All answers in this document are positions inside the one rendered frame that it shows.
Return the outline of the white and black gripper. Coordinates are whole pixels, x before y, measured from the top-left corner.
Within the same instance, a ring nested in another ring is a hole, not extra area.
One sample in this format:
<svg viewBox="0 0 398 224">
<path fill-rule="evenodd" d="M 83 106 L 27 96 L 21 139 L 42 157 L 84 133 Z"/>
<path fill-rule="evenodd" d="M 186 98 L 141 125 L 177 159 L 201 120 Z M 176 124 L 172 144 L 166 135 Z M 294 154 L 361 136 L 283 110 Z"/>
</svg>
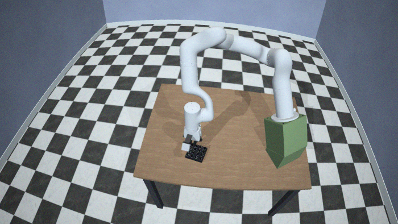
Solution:
<svg viewBox="0 0 398 224">
<path fill-rule="evenodd" d="M 195 132 L 190 132 L 190 131 L 188 132 L 188 131 L 184 128 L 184 135 L 183 135 L 183 137 L 186 138 L 187 134 L 192 135 L 192 138 L 191 138 L 190 143 L 192 143 L 192 141 L 194 140 L 193 146 L 195 146 L 197 142 L 201 142 L 201 141 L 202 141 L 202 138 L 201 138 L 201 136 L 202 136 L 201 127 L 199 127 L 198 130 L 195 131 Z"/>
</svg>

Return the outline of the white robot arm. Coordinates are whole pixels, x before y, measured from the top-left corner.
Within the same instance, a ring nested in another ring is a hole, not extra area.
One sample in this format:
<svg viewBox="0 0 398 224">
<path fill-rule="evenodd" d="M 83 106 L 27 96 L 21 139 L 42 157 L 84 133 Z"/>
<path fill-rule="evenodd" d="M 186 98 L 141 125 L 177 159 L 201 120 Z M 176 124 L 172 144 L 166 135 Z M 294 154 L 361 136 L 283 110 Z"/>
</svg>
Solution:
<svg viewBox="0 0 398 224">
<path fill-rule="evenodd" d="M 289 122 L 299 117 L 293 108 L 290 75 L 292 70 L 291 54 L 283 48 L 267 48 L 251 39 L 227 34 L 219 26 L 205 29 L 184 40 L 180 45 L 180 70 L 182 90 L 186 94 L 199 96 L 205 103 L 200 108 L 197 102 L 188 102 L 184 106 L 185 128 L 195 132 L 201 122 L 210 122 L 214 118 L 213 102 L 210 96 L 199 87 L 197 54 L 211 47 L 217 47 L 252 57 L 274 68 L 272 78 L 276 114 L 271 116 L 275 122 Z"/>
</svg>

